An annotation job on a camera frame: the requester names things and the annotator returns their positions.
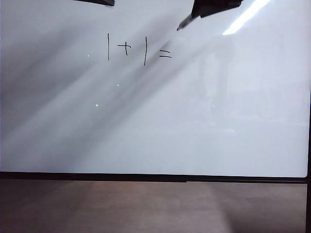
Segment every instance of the handwritten math equation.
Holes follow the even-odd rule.
[[[108,38],[108,61],[109,61],[109,59],[110,59],[110,54],[109,54],[109,48],[110,48],[109,33],[107,35],[107,38]],[[147,37],[145,37],[145,39],[146,39],[146,51],[145,51],[144,66],[146,65],[147,50],[148,50],[148,40],[147,40]],[[132,48],[132,46],[128,45],[127,42],[125,42],[124,45],[117,45],[117,46],[125,48],[126,56],[127,56],[127,50]],[[170,51],[160,50],[160,52],[161,52],[161,55],[159,55],[159,57],[172,58],[172,56],[168,56],[167,55],[167,54],[171,53]]]

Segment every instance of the brown floor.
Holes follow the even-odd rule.
[[[0,233],[304,233],[303,184],[0,180]]]

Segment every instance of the white surface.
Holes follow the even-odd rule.
[[[252,3],[2,0],[1,170],[305,177],[311,1]]]

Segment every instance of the black frame edge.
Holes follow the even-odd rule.
[[[67,180],[67,181],[124,181],[124,182],[224,182],[224,183],[304,183],[307,178],[242,177],[201,175],[155,175],[110,173],[48,173],[0,172],[0,179]]]

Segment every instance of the black object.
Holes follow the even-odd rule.
[[[86,2],[91,2],[91,3],[106,5],[106,6],[114,6],[115,5],[115,0],[75,0],[75,1],[86,1]]]
[[[191,12],[192,18],[201,18],[239,7],[243,0],[195,0]]]

